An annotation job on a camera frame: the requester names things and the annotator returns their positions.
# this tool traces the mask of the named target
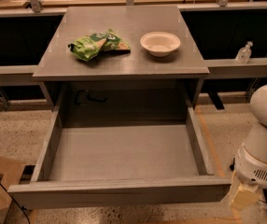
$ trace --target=speckled floor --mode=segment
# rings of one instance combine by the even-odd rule
[[[222,97],[225,110],[216,110],[203,98],[196,113],[217,175],[231,176],[229,165],[246,137],[255,118],[243,97]],[[50,108],[44,101],[14,102],[8,111],[0,105],[0,156],[34,165],[50,124]],[[219,203],[164,204],[148,206],[115,206],[105,208],[32,210],[31,223],[106,224],[145,223],[223,217],[236,223],[267,224],[267,208],[259,202],[241,213],[228,206],[228,197]],[[22,212],[11,205],[6,224],[26,223]]]

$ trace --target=drawer bottom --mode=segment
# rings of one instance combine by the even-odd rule
[[[184,124],[64,128],[49,180],[199,175]]]

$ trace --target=green snack bag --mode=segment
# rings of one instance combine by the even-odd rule
[[[109,29],[103,35],[106,35],[106,42],[102,46],[101,51],[131,50],[131,47],[118,37],[113,30]]]
[[[104,34],[85,35],[69,44],[68,48],[80,60],[88,62],[98,55],[106,42],[106,37],[107,35]]]

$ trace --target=gray cabinet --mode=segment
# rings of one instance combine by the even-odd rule
[[[66,50],[109,25],[131,53],[84,63]],[[153,30],[182,46],[152,57],[139,39]],[[51,126],[30,184],[10,194],[27,208],[220,201],[231,180],[214,175],[193,111],[207,74],[176,7],[68,8],[34,73],[56,104]]]

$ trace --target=plastic bottle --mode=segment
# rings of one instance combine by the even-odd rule
[[[238,63],[247,63],[252,54],[252,50],[251,50],[252,46],[253,46],[253,43],[251,41],[248,41],[246,46],[244,48],[241,48],[238,51],[235,60]]]

